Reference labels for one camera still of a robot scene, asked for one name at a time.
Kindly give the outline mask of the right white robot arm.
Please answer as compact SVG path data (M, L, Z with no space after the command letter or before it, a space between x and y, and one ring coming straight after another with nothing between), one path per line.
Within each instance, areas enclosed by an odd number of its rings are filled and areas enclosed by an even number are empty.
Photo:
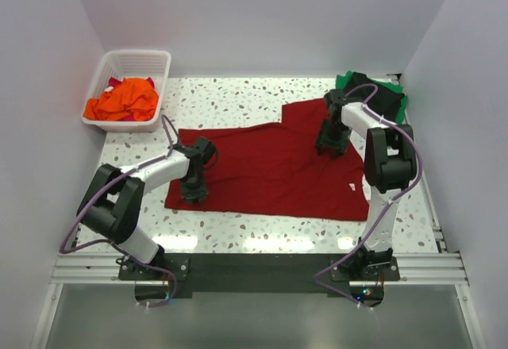
M361 100L341 89L324 96L328 117L321 123L314 144L320 155L328 150L336 156L346 153L350 135L365 140L364 177L371 187L366 229L357 246L336 265L346 270L386 267L393 255L392 232L398 204L421 179L421 155L414 142L410 125L398 125L375 112L368 101L378 92Z

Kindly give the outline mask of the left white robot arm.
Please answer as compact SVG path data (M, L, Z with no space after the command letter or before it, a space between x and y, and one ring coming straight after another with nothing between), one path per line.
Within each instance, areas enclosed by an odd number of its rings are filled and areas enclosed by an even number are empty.
M173 181L191 205L204 201L206 164L217 155L213 143L198 138L188 147L176 144L168 153L127 167L104 164L97 169L79 206L78 222L130 257L153 267L164 265L164 250L139 226L144 195Z

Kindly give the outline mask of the dark red t-shirt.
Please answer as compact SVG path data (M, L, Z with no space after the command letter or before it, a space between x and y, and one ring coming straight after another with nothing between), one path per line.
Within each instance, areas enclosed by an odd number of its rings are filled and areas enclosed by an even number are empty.
M183 200L170 183L167 209L310 217L364 222L364 162L353 146L334 157L314 146L326 119L321 99L283 105L282 120L249 128L182 129L184 144L210 140L219 158L206 172L205 201Z

